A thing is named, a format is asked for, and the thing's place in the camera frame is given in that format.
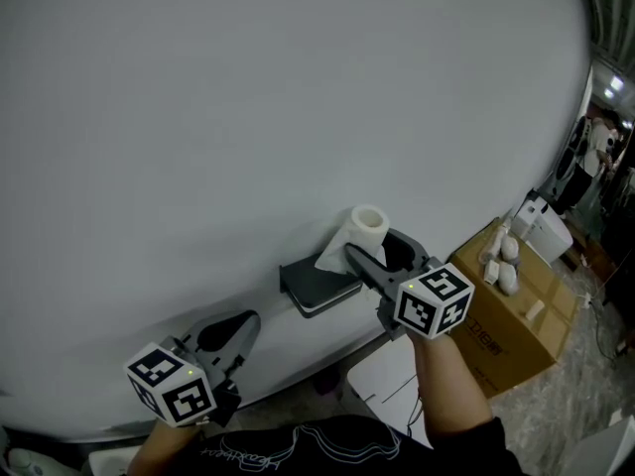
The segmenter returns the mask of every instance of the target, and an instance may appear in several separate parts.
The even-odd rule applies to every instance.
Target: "black cable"
[[[412,412],[410,413],[410,415],[408,416],[408,423],[406,424],[406,429],[408,432],[408,436],[412,437],[413,436],[413,431],[411,429],[411,425],[413,425],[415,423],[415,421],[417,421],[417,419],[419,418],[419,416],[421,415],[421,413],[424,411],[424,405],[421,404],[421,408],[419,409],[419,412],[417,413],[417,415],[415,416],[415,418],[413,419],[413,414],[415,413],[415,411],[417,410],[417,405],[419,404],[419,402],[421,401],[421,397],[419,395],[419,390],[417,390],[417,399],[415,400],[415,406],[413,407]]]
[[[595,304],[593,303],[593,301],[590,301],[589,303],[591,305],[591,310],[593,310],[593,313],[595,314],[595,343],[597,344],[597,350],[604,358],[606,358],[613,364],[615,363],[615,358],[607,356],[606,353],[602,350],[601,344],[599,343],[599,314],[595,309]]]

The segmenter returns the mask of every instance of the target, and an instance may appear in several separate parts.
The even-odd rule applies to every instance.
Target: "white object on box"
[[[508,297],[518,292],[518,276],[516,269],[509,263],[501,263],[498,272],[498,287]]]
[[[141,403],[169,426],[191,424],[216,409],[204,371],[154,342],[124,371]]]
[[[376,258],[389,228],[388,215],[377,206],[355,206],[317,258],[316,268],[337,274],[352,273],[353,270],[344,254],[344,245],[357,245]]]
[[[523,204],[512,220],[512,231],[547,263],[556,261],[573,245],[565,224],[540,197]]]
[[[500,266],[498,265],[496,261],[494,261],[493,259],[488,261],[487,264],[485,265],[485,276],[483,277],[483,280],[487,284],[496,284],[496,281],[498,280],[499,271],[500,271]]]
[[[463,322],[473,294],[473,283],[448,263],[399,286],[394,319],[435,338]]]
[[[481,265],[487,264],[488,261],[496,259],[500,254],[500,246],[503,243],[503,238],[507,234],[508,228],[505,225],[501,225],[496,232],[491,236],[487,245],[480,251],[478,255],[478,262]]]
[[[503,259],[508,263],[516,261],[518,259],[518,242],[515,238],[512,238],[508,234],[503,236],[503,241],[500,245],[500,253]]]
[[[541,299],[536,300],[532,307],[527,310],[525,318],[528,321],[533,321],[536,316],[543,310],[543,308],[545,308],[545,303]]]

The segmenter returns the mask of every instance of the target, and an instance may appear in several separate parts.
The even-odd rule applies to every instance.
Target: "white table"
[[[408,419],[415,408],[419,384],[415,353],[407,336],[381,346],[350,369],[346,379],[381,421],[408,434]],[[426,436],[423,413],[411,425],[411,431],[414,439],[432,448]]]

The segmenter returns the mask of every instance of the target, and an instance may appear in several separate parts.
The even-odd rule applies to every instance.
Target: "white appliance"
[[[128,466],[141,446],[103,449],[88,455],[90,470],[94,476],[125,476]]]
[[[571,245],[572,234],[547,202],[530,196],[512,220],[512,232],[547,263],[553,263]]]
[[[580,441],[561,476],[611,476],[633,448],[635,420],[633,416],[629,416],[620,423]]]

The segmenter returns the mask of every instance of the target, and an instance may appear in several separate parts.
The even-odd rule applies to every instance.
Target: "black t-shirt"
[[[217,435],[189,446],[175,461],[171,474],[303,474],[311,470],[445,474],[456,469],[522,474],[516,457],[505,447],[498,418],[436,443],[431,450],[381,421],[363,416]]]

